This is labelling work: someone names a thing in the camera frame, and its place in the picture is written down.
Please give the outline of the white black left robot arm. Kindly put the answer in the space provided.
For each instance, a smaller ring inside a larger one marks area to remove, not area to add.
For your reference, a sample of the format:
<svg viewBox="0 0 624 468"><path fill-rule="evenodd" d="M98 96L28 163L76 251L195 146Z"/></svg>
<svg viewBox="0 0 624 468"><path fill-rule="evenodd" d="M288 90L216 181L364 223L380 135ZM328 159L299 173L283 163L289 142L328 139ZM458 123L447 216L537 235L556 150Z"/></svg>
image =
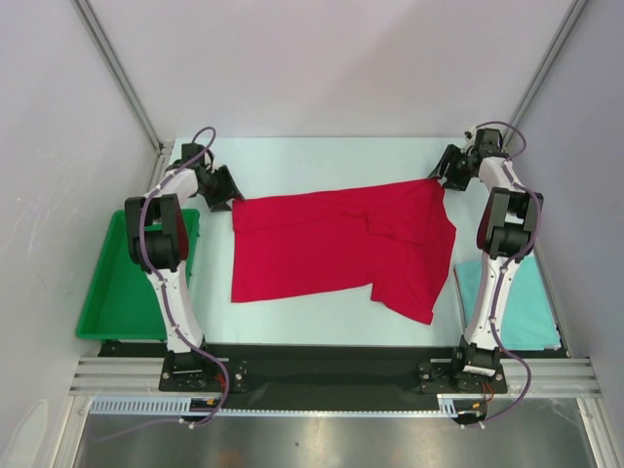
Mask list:
<svg viewBox="0 0 624 468"><path fill-rule="evenodd" d="M196 352L205 343L186 280L190 235L182 207L194 197L212 213L227 212L244 199L229 169L216 166L210 148L196 141L181 147L180 158L150 191L124 203L129 255L156 294L174 355Z"/></svg>

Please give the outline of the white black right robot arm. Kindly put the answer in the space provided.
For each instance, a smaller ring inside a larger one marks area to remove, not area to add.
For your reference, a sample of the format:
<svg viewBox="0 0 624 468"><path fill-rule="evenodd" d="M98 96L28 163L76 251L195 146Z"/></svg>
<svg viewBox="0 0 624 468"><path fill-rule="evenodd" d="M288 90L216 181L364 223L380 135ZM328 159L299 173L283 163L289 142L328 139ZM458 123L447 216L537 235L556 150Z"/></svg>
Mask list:
<svg viewBox="0 0 624 468"><path fill-rule="evenodd" d="M461 391L496 378L500 358L512 357L502 344L508 296L521 262L532 252L541 222L543 196L516 175L500 129L522 133L502 121L487 121L464 133L465 145L450 144L428 176L446 190L465 191L471 180L488 190L478 232L482 253L477 301L451 358L449 378Z"/></svg>

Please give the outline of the red t-shirt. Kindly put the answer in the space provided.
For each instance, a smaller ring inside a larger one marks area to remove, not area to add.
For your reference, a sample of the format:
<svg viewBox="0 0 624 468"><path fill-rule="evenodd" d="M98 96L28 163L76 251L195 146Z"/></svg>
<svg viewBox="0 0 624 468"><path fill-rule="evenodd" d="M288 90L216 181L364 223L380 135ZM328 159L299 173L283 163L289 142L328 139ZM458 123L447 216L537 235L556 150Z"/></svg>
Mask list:
<svg viewBox="0 0 624 468"><path fill-rule="evenodd" d="M370 298L429 325L456 229L434 179L233 204L236 303L370 286Z"/></svg>

